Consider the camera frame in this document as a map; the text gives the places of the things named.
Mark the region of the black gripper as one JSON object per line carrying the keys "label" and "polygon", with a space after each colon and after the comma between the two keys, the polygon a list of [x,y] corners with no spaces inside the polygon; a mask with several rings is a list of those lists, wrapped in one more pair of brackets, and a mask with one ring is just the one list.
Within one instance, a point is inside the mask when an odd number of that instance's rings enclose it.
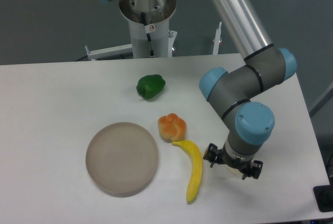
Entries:
{"label": "black gripper", "polygon": [[238,156],[236,158],[232,158],[227,153],[225,148],[219,150],[213,143],[210,143],[206,148],[203,160],[210,163],[210,168],[212,168],[215,164],[228,165],[229,167],[241,172],[243,180],[245,178],[258,179],[263,167],[263,162],[259,160],[246,160],[243,157]]}

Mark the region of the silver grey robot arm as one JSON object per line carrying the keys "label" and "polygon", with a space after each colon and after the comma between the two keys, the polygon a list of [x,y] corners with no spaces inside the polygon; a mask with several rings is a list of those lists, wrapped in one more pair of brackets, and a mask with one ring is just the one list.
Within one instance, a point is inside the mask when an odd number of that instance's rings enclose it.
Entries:
{"label": "silver grey robot arm", "polygon": [[[245,64],[232,72],[214,68],[199,82],[203,96],[229,129],[222,149],[210,144],[203,157],[257,179],[263,163],[254,156],[270,137],[275,120],[267,106],[252,98],[292,77],[297,62],[290,51],[274,46],[248,0],[213,1]],[[168,26],[176,0],[119,0],[119,7],[130,25],[135,58],[172,54]]]}

